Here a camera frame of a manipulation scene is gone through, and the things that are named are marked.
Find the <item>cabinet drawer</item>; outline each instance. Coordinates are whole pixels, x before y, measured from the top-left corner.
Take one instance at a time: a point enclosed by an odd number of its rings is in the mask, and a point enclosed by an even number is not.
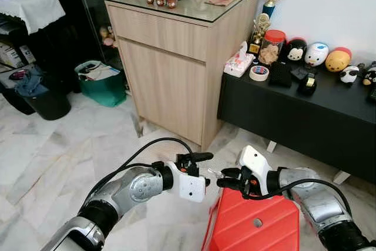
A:
[[[205,66],[130,41],[119,46],[139,115],[201,144]]]
[[[108,6],[117,35],[197,60],[206,60],[207,28]]]

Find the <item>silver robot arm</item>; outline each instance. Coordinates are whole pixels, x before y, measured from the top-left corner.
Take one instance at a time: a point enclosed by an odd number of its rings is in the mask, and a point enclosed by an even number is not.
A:
[[[273,171],[265,157],[249,145],[240,152],[239,164],[241,169],[222,170],[224,178],[217,180],[219,187],[239,190],[245,199],[263,200],[284,195],[297,202],[305,219],[329,251],[376,251],[374,241],[370,243],[354,223],[342,193],[334,187],[343,197],[347,209],[325,187],[325,184],[332,188],[333,185],[320,180],[315,171],[308,168]]]
[[[178,155],[177,162],[155,162],[152,167],[135,166],[108,182],[85,200],[78,215],[66,222],[41,251],[97,251],[114,225],[132,207],[164,190],[181,198],[202,202],[210,180],[199,176],[196,162],[209,160],[211,153]]]

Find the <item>mickey mouse plush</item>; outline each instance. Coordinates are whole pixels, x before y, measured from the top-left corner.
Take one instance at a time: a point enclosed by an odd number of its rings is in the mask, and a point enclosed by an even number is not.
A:
[[[307,49],[307,43],[303,38],[293,38],[285,45],[285,61],[302,62]]]

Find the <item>cabinet leg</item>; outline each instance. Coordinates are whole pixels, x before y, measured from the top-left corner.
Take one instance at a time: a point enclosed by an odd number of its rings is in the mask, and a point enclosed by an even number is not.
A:
[[[348,177],[350,176],[349,173],[347,172],[344,172],[343,170],[339,171],[335,176],[334,176],[334,179],[333,179],[333,182],[340,185],[341,183],[343,183]]]
[[[273,153],[274,148],[276,148],[277,143],[274,141],[269,141],[268,147],[266,149],[267,152]]]

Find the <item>clothing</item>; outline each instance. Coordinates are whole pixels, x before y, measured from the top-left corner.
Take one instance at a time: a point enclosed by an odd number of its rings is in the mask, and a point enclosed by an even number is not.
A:
[[[16,85],[16,92],[24,97],[38,96],[49,91],[42,85],[43,74],[39,68],[28,70],[24,78]]]

